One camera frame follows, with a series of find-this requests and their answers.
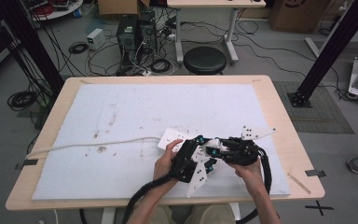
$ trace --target round stool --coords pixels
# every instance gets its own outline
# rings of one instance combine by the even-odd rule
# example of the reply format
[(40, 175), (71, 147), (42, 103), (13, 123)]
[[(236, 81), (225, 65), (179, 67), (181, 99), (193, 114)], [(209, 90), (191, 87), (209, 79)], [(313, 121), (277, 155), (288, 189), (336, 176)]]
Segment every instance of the round stool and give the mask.
[(196, 75), (222, 74), (227, 60), (224, 53), (211, 47), (196, 47), (189, 50), (183, 59), (185, 68)]

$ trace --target gray floor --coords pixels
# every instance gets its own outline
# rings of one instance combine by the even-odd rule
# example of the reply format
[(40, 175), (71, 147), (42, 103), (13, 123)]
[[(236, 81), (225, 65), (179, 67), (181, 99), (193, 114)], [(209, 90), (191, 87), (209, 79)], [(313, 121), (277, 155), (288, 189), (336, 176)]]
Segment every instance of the gray floor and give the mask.
[[(291, 33), (273, 32), (267, 21), (257, 21), (259, 26), (255, 35), (249, 35), (259, 45), (267, 48), (293, 49), (307, 57), (312, 53), (304, 42), (305, 36), (311, 36), (321, 44), (324, 40), (322, 35), (301, 35)], [(76, 41), (85, 41), (85, 36), (95, 28), (110, 30), (113, 34), (117, 29), (117, 22), (101, 21), (96, 17), (85, 16), (80, 19), (71, 16), (63, 17), (51, 22), (62, 50)], [(252, 31), (255, 25), (246, 22), (246, 29)], [(208, 41), (216, 37), (210, 35), (201, 28), (183, 27), (184, 38), (189, 40)], [(42, 41), (56, 63), (54, 50), (43, 30), (39, 30)], [(313, 62), (301, 56), (284, 50), (261, 49), (248, 39), (240, 37), (237, 44), (252, 46), (258, 55), (274, 58), (277, 64), (287, 70), (294, 70), (307, 74)], [(184, 43), (184, 50), (197, 46), (193, 43)], [(215, 47), (224, 50), (221, 43)], [(174, 60), (173, 44), (166, 47), (168, 59)], [(225, 75), (256, 75), (264, 74), (276, 81), (301, 81), (302, 75), (285, 72), (279, 69), (271, 59), (262, 59), (254, 55), (249, 47), (236, 47), (241, 61), (234, 66), (228, 66)], [(86, 53), (71, 56), (71, 61), (83, 73), (85, 72)], [(353, 57), (358, 56), (358, 43), (350, 43), (339, 59), (334, 64), (339, 76), (339, 87), (347, 89), (351, 75)], [(99, 66), (107, 68), (117, 63), (120, 54), (117, 47), (107, 48), (92, 61)], [(62, 70), (63, 76), (71, 76), (70, 71)], [(185, 68), (179, 69), (174, 75), (188, 75)], [(330, 71), (324, 78), (324, 84), (335, 84), (336, 75)], [(20, 171), (15, 170), (16, 163), (22, 162), (26, 155), (26, 149), (31, 140), (38, 134), (29, 118), (19, 118), (18, 112), (11, 111), (7, 106), (7, 98), (14, 92), (24, 91), (28, 86), (25, 75), (17, 66), (13, 58), (8, 57), (0, 64), (0, 223), (36, 223), (45, 220), (46, 223), (54, 223), (55, 217), (52, 211), (11, 212), (5, 208), (7, 197), (14, 186)], [(325, 196), (319, 200), (321, 206), (332, 207), (334, 210), (323, 210), (323, 215), (318, 209), (305, 208), (305, 205), (316, 206), (315, 201), (275, 202), (278, 213), (283, 223), (358, 223), (358, 175), (352, 174), (345, 166), (346, 160), (358, 155), (358, 102), (346, 102), (338, 100), (334, 89), (329, 88), (331, 95), (353, 128), (355, 134), (321, 134), (321, 133), (299, 133), (299, 137), (307, 150), (313, 166), (325, 171), (326, 177), (321, 178), (324, 185)], [(251, 203), (241, 204), (241, 213), (247, 214), (251, 211)], [(102, 209), (86, 209), (88, 223), (100, 223)], [(175, 218), (184, 219), (188, 207), (174, 208)], [(58, 211), (60, 223), (80, 223), (77, 210)], [(118, 211), (117, 220), (120, 220), (122, 210)]]

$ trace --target human arm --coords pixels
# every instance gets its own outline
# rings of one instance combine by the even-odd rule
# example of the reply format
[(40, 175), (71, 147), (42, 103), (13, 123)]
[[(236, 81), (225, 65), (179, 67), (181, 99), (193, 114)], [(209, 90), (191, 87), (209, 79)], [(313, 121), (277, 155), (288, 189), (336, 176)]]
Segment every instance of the human arm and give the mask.
[(269, 194), (264, 187), (263, 177), (261, 175), (260, 158), (251, 165), (241, 166), (238, 164), (229, 164), (235, 169), (235, 174), (243, 179), (246, 188), (251, 194), (257, 208), (260, 223), (281, 223), (272, 204)]
[[(172, 149), (182, 141), (182, 139), (178, 139), (166, 146), (164, 155), (162, 155), (155, 163), (155, 170), (153, 174), (154, 180), (166, 175), (171, 170), (172, 158), (175, 156)], [(166, 193), (168, 193), (177, 182), (177, 179), (172, 179), (166, 184), (149, 190), (139, 203), (138, 207), (134, 210), (127, 223), (148, 223), (158, 205), (159, 200)]]

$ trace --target person's left hand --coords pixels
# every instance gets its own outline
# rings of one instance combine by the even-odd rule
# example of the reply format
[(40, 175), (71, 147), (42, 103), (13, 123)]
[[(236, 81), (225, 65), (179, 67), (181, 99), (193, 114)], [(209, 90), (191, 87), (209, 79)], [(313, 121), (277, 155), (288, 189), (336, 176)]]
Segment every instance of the person's left hand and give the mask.
[[(164, 155), (162, 155), (155, 163), (154, 180), (166, 175), (171, 170), (172, 159), (176, 155), (176, 153), (172, 152), (172, 149), (181, 142), (183, 142), (182, 139), (177, 139), (166, 146)], [(177, 182), (177, 179), (173, 179), (164, 185), (151, 189), (149, 193), (162, 197), (168, 193)]]

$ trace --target black pole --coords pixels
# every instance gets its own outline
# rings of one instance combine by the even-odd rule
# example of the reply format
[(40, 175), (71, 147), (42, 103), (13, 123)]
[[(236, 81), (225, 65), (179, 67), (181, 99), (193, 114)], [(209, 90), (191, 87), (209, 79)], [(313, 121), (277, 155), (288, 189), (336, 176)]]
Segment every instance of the black pole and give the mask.
[(355, 0), (346, 16), (325, 45), (322, 53), (310, 69), (308, 75), (294, 93), (288, 93), (292, 106), (302, 107), (308, 102), (312, 93), (318, 87), (330, 67), (336, 61), (342, 50), (348, 45), (358, 31), (358, 0)]
[(62, 89), (63, 80), (19, 1), (0, 0), (0, 14), (13, 35), (27, 49), (46, 82), (53, 90), (53, 97), (55, 98)]

